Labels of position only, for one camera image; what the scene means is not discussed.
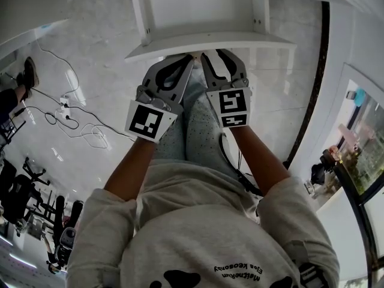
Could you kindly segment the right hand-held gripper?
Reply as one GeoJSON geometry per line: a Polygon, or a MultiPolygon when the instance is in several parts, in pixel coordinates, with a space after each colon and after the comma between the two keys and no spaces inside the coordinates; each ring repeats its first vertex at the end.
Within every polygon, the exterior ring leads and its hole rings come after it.
{"type": "Polygon", "coordinates": [[[220,127],[233,128],[249,124],[252,91],[243,61],[227,49],[217,49],[222,60],[219,73],[205,53],[200,60],[207,84],[206,95],[220,127]]]}

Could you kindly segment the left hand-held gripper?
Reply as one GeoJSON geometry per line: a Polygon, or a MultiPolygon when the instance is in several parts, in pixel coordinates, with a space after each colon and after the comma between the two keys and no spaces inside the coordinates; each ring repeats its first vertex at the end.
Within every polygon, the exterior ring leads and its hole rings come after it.
{"type": "Polygon", "coordinates": [[[125,131],[158,143],[183,112],[180,102],[193,66],[190,54],[170,55],[152,65],[130,101],[125,131]]]}

